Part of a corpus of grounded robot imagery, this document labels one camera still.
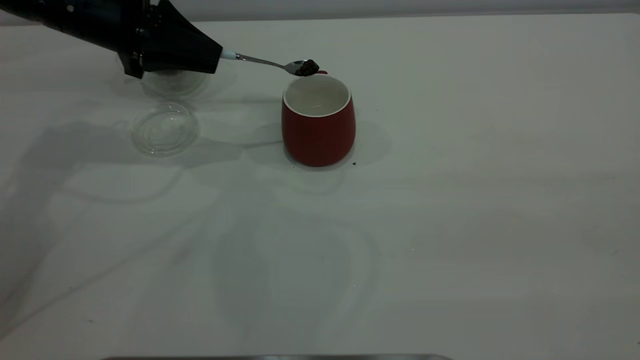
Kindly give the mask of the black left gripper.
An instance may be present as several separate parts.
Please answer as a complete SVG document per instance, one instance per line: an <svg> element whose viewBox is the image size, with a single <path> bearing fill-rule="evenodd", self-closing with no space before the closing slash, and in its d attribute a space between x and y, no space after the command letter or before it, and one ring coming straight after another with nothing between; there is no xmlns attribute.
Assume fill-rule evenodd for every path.
<svg viewBox="0 0 640 360"><path fill-rule="evenodd" d="M151 12L149 50L142 66L141 36L151 11L149 0L64 0L61 30L118 55L126 75L144 71L214 74L223 47L183 16L169 0Z"/></svg>

